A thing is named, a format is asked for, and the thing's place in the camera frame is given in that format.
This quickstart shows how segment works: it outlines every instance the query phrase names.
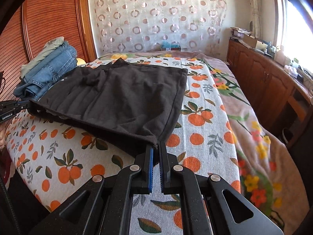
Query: silver screw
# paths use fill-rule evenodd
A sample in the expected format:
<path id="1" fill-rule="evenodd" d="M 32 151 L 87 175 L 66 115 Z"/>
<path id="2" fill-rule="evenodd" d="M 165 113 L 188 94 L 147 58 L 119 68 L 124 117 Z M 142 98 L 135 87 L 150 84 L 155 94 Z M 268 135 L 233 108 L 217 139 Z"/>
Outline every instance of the silver screw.
<path id="1" fill-rule="evenodd" d="M 183 167 L 182 167 L 181 165 L 175 165 L 175 166 L 173 167 L 173 169 L 174 169 L 175 171 L 182 171 L 182 170 L 183 170 Z"/>
<path id="2" fill-rule="evenodd" d="M 132 165 L 132 166 L 129 167 L 129 168 L 130 168 L 130 170 L 132 170 L 132 171 L 138 171 L 138 170 L 140 169 L 140 167 L 139 167 L 138 165 L 136 165 L 136 164 Z"/>
<path id="3" fill-rule="evenodd" d="M 92 177 L 92 181 L 98 183 L 98 182 L 101 182 L 102 180 L 102 176 L 101 175 L 95 175 Z"/>
<path id="4" fill-rule="evenodd" d="M 219 182 L 221 180 L 221 177 L 217 174 L 211 175 L 211 180 L 214 182 Z"/>

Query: bed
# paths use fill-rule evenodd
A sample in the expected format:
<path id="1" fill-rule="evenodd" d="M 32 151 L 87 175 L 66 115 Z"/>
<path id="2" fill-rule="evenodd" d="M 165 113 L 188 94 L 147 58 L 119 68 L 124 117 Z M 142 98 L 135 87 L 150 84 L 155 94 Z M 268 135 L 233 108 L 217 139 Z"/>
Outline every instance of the bed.
<path id="1" fill-rule="evenodd" d="M 196 174 L 221 175 L 236 190 L 292 234 L 309 210 L 300 174 L 286 147 L 258 123 L 225 63 L 198 52 L 108 54 L 96 68 L 118 58 L 127 62 L 188 69 L 181 115 L 167 145 Z M 117 174 L 134 159 L 79 128 L 19 113 L 6 131 L 11 169 L 53 211 L 91 176 Z M 178 195 L 135 195 L 130 234 L 182 234 Z"/>

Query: cardboard box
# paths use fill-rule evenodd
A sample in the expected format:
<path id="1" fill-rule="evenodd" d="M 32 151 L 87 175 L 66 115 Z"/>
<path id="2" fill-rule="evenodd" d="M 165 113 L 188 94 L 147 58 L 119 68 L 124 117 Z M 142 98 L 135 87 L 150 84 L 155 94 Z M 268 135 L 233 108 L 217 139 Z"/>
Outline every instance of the cardboard box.
<path id="1" fill-rule="evenodd" d="M 267 48 L 267 44 L 262 43 L 248 35 L 244 35 L 243 41 L 255 49 L 262 50 L 264 48 Z"/>

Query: triangular cutout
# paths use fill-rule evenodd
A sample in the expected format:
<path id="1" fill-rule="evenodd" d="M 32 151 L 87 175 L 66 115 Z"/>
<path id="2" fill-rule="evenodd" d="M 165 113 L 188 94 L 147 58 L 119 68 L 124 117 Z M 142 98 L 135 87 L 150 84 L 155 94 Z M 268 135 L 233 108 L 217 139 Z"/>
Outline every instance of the triangular cutout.
<path id="1" fill-rule="evenodd" d="M 230 212 L 236 223 L 241 223 L 253 217 L 253 212 L 248 209 L 235 195 L 228 190 L 223 190 L 223 195 Z"/>
<path id="2" fill-rule="evenodd" d="M 87 203 L 89 195 L 89 191 L 82 192 L 75 200 L 73 200 L 73 202 L 68 205 L 67 208 L 60 212 L 60 217 L 73 224 L 77 224 Z"/>

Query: human hand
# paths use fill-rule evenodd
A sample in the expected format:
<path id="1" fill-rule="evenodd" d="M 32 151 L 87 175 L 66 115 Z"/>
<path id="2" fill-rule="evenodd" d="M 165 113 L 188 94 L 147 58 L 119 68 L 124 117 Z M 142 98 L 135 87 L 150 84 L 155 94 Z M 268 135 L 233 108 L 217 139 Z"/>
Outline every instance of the human hand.
<path id="1" fill-rule="evenodd" d="M 4 144 L 5 144 L 5 127 L 4 124 L 0 125 L 0 150 L 4 148 Z"/>

